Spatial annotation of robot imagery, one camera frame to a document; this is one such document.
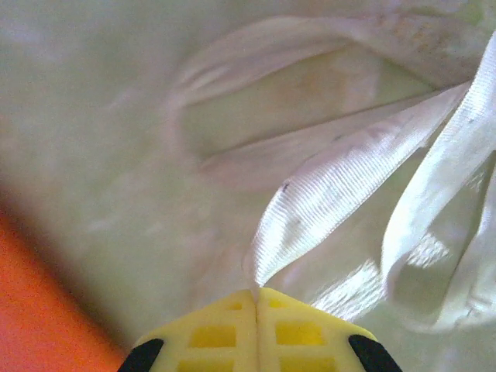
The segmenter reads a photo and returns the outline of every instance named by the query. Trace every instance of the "satin ribbon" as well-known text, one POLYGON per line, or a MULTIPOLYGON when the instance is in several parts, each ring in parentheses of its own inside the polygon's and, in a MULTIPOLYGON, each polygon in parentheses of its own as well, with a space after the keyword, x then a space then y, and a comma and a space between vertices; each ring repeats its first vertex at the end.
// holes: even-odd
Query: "satin ribbon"
MULTIPOLYGON (((269 187, 298 161, 310 157, 282 184, 260 220, 243 261, 253 288, 265 285, 279 270, 319 245, 415 151, 432 145, 401 196, 384 236, 381 268, 385 290, 394 303, 394 284, 410 253, 433 219, 496 145, 495 36, 491 37, 475 74, 474 61, 481 59, 484 38, 469 27, 463 29, 467 31, 465 38, 457 40, 455 35, 462 26, 457 21, 445 21, 407 15, 363 19, 278 17, 227 36, 184 66, 164 105, 165 140, 177 160, 218 180, 236 174, 237 167, 237 174, 250 174, 250 167, 255 172, 253 159, 270 159, 276 154, 277 165, 283 170, 274 172, 267 180, 264 187, 269 187), (241 89, 273 71, 350 42, 361 43, 392 59, 434 87, 458 85, 428 97, 371 109, 233 149, 207 160, 188 150, 180 128, 185 106, 241 89), (451 53, 451 44, 459 47, 456 53, 451 53), (474 74, 472 82, 463 83, 474 74), (343 133, 336 135, 336 128, 344 128, 346 120, 353 127, 341 129, 343 133), (332 146, 326 146, 325 141, 332 140, 322 136, 326 131, 334 133, 332 146), (284 155, 294 147, 295 138, 305 136, 318 146, 313 151, 308 147, 300 152, 295 150, 285 162, 284 155)), ((243 177, 232 181, 249 184, 243 177)), ((474 303, 470 300, 477 287, 474 281, 490 276, 492 270, 491 266, 483 268, 481 253, 494 257, 494 177, 489 185, 479 230, 451 280, 438 321, 414 326, 435 331, 448 329, 470 315, 470 310, 465 309, 474 303), (468 277, 467 272, 485 274, 468 277)))

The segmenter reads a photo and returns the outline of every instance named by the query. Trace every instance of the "black rubber tip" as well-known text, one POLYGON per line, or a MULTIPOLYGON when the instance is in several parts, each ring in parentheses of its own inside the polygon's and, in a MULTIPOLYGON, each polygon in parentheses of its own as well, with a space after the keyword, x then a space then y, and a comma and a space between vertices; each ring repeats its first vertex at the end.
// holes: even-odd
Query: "black rubber tip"
POLYGON ((348 342, 366 372, 401 372, 392 356, 377 341, 362 335, 352 335, 348 342))
POLYGON ((150 372, 163 345, 162 339, 151 339, 135 347, 117 372, 150 372))

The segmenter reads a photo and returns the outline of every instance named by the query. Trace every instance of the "orange surface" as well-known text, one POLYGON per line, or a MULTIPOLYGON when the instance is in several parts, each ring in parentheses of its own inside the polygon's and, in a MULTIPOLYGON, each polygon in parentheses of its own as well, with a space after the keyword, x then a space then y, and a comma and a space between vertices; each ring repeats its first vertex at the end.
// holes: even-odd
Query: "orange surface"
POLYGON ((0 371, 116 372, 124 358, 0 212, 0 371))

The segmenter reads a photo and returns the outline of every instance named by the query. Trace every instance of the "square opening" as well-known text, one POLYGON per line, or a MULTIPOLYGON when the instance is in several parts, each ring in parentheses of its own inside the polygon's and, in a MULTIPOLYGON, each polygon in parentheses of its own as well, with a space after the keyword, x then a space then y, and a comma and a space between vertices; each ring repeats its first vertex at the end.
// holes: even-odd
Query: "square opening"
POLYGON ((182 360, 177 372, 233 372, 232 360, 182 360))
POLYGON ((271 308, 287 308, 287 305, 279 300, 276 300, 275 298, 269 299, 269 306, 271 308))
POLYGON ((243 306, 241 305, 240 302, 235 302, 227 307, 228 310, 241 310, 242 308, 243 306))
POLYGON ((189 347, 235 347, 234 325, 207 325, 194 330, 189 347))
POLYGON ((282 356, 281 372, 338 372, 333 358, 282 356))
POLYGON ((321 328, 314 322, 277 322, 276 340, 279 345, 325 345, 321 328))

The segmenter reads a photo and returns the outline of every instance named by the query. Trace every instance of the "white fabric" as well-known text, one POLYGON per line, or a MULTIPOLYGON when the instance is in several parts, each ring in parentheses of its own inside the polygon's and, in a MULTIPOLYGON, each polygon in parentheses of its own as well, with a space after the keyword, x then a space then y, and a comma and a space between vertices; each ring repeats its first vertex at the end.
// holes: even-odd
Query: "white fabric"
MULTIPOLYGON (((277 17, 234 32, 184 66, 164 105, 164 138, 171 155, 240 190, 266 189, 287 178, 263 214, 243 261, 254 290, 318 246, 415 151, 427 146, 428 155, 400 198, 384 236, 384 288, 396 302, 394 285, 412 251, 496 144, 494 40, 493 36, 474 81, 465 83, 475 75, 487 37, 464 22, 405 14, 359 19, 277 17), (350 43, 363 44, 433 87, 459 85, 227 150, 207 160, 186 146, 180 128, 185 106, 237 91, 283 67, 350 43)), ((482 282, 484 277, 487 282, 493 270, 491 265, 481 266, 480 256, 494 254, 487 247, 491 200, 487 198, 484 223, 456 269, 437 320, 409 321, 410 326, 435 332, 470 323, 463 319, 475 305, 467 300, 467 293, 478 298, 474 281, 482 282), (477 274, 470 278, 462 274, 467 271, 477 274)), ((486 291, 490 294, 485 301, 494 296, 493 290, 486 291)), ((494 312, 489 311, 476 323, 492 318, 494 312)))

